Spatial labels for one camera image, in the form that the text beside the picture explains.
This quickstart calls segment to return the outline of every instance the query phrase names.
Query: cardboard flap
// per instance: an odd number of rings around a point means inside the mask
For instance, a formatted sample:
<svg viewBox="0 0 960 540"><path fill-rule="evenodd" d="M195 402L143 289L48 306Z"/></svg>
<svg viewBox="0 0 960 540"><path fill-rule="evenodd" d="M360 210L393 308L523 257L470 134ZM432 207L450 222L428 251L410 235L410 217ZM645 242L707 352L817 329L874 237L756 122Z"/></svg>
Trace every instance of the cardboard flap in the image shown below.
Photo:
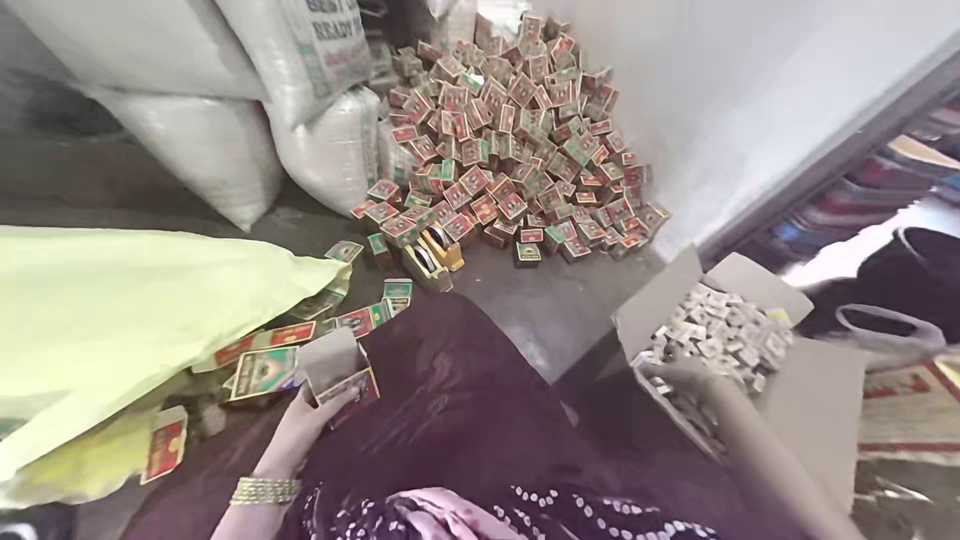
<svg viewBox="0 0 960 540"><path fill-rule="evenodd" d="M704 284L739 293L760 309L782 307L794 325L813 310L813 303L802 292L738 253L727 255L707 272Z"/></svg>
<svg viewBox="0 0 960 540"><path fill-rule="evenodd" d="M650 346L651 335L703 275L697 249L690 246L613 314L613 325L627 361Z"/></svg>
<svg viewBox="0 0 960 540"><path fill-rule="evenodd" d="M849 511L863 377L873 354L797 337L756 408L784 446Z"/></svg>

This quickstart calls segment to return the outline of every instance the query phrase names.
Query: white plastic bag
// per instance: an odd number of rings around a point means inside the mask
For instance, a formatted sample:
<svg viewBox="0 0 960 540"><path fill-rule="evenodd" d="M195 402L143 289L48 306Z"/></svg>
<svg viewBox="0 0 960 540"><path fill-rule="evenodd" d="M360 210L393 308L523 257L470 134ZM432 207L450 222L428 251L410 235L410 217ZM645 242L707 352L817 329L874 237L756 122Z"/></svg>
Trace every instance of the white plastic bag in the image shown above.
<svg viewBox="0 0 960 540"><path fill-rule="evenodd" d="M263 85L209 0L7 0L88 85L260 99Z"/></svg>
<svg viewBox="0 0 960 540"><path fill-rule="evenodd" d="M355 0L216 0L267 89L274 129L293 129L369 79Z"/></svg>
<svg viewBox="0 0 960 540"><path fill-rule="evenodd" d="M240 229L274 203L283 169L253 101L89 89L194 193Z"/></svg>
<svg viewBox="0 0 960 540"><path fill-rule="evenodd" d="M913 326L910 335L893 335L860 328L847 318L850 311L859 311L899 321ZM836 310L837 321L851 331L851 336L861 349L882 353L870 361L868 369L898 367L914 363L924 357L932 357L947 347L944 333L936 326L898 311L862 304L846 304Z"/></svg>
<svg viewBox="0 0 960 540"><path fill-rule="evenodd" d="M379 100L359 86L318 118L284 130L271 117L276 150L290 177L313 198L349 216L376 182Z"/></svg>
<svg viewBox="0 0 960 540"><path fill-rule="evenodd" d="M433 45L452 51L457 41L473 43L477 3L477 0L428 0L427 7L437 21L431 38Z"/></svg>
<svg viewBox="0 0 960 540"><path fill-rule="evenodd" d="M380 162L378 178L406 187L419 166L414 155L394 140L393 128L390 120L380 121L377 144Z"/></svg>

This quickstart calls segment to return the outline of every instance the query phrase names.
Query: white sack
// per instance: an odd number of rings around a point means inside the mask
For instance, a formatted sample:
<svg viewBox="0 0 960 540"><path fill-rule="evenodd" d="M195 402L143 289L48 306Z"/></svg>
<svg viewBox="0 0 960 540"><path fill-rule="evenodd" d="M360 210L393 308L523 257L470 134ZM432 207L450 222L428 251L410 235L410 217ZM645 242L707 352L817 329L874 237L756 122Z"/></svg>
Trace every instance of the white sack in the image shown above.
<svg viewBox="0 0 960 540"><path fill-rule="evenodd" d="M349 216L376 181L379 100L358 86L323 114L284 131L271 117L280 160L294 182L333 211Z"/></svg>
<svg viewBox="0 0 960 540"><path fill-rule="evenodd" d="M249 232L274 203L283 169L256 102L102 88L88 94L240 229Z"/></svg>
<svg viewBox="0 0 960 540"><path fill-rule="evenodd" d="M7 0L85 84L260 99L263 85L210 0Z"/></svg>
<svg viewBox="0 0 960 540"><path fill-rule="evenodd" d="M371 76L353 0L216 0L267 90L274 129L293 129Z"/></svg>

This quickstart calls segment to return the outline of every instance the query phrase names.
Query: tape roll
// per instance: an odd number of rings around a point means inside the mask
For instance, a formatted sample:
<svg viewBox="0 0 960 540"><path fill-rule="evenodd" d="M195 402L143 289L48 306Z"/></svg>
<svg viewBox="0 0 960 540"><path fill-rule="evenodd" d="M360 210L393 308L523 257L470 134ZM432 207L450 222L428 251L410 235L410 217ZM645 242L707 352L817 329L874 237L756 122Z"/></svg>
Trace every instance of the tape roll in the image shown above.
<svg viewBox="0 0 960 540"><path fill-rule="evenodd" d="M446 231L436 223L428 227L426 231L427 234L430 234L430 237L444 249L449 249L450 245L453 244L450 237L446 235Z"/></svg>
<svg viewBox="0 0 960 540"><path fill-rule="evenodd" d="M423 268L426 268L428 273L433 273L437 270L437 267L433 264L433 259L430 258L430 254L421 246L414 246L414 255L417 256L417 260Z"/></svg>

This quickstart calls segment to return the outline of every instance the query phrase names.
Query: gold bangle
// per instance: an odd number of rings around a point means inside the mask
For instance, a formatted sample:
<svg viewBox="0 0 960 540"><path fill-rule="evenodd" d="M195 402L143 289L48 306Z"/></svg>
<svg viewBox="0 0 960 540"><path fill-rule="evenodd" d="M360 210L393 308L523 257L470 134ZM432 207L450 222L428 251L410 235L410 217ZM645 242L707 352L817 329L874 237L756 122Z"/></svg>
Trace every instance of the gold bangle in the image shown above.
<svg viewBox="0 0 960 540"><path fill-rule="evenodd" d="M299 491L299 480L243 477L237 481L230 504L284 504L292 501Z"/></svg>

